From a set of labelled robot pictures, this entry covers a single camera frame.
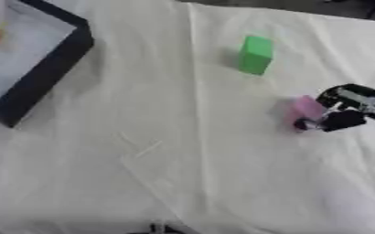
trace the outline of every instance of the black tray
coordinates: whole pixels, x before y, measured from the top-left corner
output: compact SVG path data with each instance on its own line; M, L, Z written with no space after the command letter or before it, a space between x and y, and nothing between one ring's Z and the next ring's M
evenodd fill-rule
M73 30L10 89L0 95L0 122L14 127L92 48L87 20L42 0L15 0L73 26Z

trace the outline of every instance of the white tablecloth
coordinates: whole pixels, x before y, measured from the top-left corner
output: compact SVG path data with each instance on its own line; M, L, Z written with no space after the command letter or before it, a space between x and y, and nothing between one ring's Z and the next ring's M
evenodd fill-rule
M97 44L14 130L0 125L0 223L375 233L375 124L295 134L282 119L289 98L375 88L375 22L170 0L51 2L88 18ZM274 41L262 77L236 69L247 35Z

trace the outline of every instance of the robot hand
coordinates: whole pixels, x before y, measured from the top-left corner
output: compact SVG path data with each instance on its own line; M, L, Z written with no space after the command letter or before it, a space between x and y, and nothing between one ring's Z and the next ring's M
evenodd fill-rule
M328 111L318 121L297 120L297 129L333 132L365 124L367 118L375 120L375 90L368 87L356 84L336 86L324 91L316 101Z

